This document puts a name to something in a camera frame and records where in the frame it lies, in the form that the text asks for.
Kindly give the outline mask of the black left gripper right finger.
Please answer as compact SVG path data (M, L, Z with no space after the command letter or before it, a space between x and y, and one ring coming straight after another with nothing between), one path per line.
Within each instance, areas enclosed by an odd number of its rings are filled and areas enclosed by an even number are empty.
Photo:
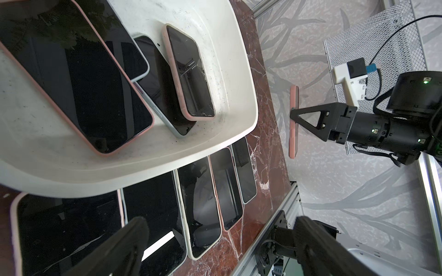
M307 216L297 217L294 240L305 276L375 276L376 273L348 252L323 226Z

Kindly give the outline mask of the small phone pink case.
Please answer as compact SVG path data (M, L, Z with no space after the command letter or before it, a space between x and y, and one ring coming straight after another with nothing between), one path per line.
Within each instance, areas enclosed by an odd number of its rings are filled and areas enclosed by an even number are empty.
M189 121L213 120L216 111L197 43L170 24L162 35L181 113Z

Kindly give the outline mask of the phone with cream case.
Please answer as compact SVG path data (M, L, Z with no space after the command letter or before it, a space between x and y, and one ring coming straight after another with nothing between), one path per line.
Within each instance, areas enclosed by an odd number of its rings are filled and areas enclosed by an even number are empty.
M188 257L196 261L222 236L212 168L208 157L173 172Z

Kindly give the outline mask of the phone with pink case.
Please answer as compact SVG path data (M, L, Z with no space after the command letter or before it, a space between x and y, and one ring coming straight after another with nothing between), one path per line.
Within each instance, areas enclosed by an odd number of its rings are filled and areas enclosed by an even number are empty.
M62 276L122 228L120 192L84 198L20 193L10 207L17 276Z

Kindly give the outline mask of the large phone grey case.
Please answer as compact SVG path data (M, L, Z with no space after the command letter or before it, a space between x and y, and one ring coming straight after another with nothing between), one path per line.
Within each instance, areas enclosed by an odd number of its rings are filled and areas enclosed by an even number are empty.
M257 187L246 138L243 137L233 143L231 149L233 150L242 200L244 204L248 204L257 195Z

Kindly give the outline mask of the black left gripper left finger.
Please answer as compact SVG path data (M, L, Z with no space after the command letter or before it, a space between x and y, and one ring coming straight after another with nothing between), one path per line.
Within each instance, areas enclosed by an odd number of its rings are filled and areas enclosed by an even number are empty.
M137 276L149 235L146 219L135 217L64 275Z

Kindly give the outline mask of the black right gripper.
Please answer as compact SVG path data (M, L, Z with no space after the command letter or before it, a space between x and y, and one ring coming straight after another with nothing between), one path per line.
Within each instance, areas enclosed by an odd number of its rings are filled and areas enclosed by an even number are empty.
M358 153L392 162L416 161L432 141L422 123L358 112L344 103L292 109L290 119L322 141L348 141Z

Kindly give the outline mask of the phone with light blue case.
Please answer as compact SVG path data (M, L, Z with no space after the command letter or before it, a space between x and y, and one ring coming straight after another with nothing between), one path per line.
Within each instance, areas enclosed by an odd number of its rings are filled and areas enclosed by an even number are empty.
M125 187L123 197L127 221L144 217L149 229L139 274L168 276L187 254L173 172Z

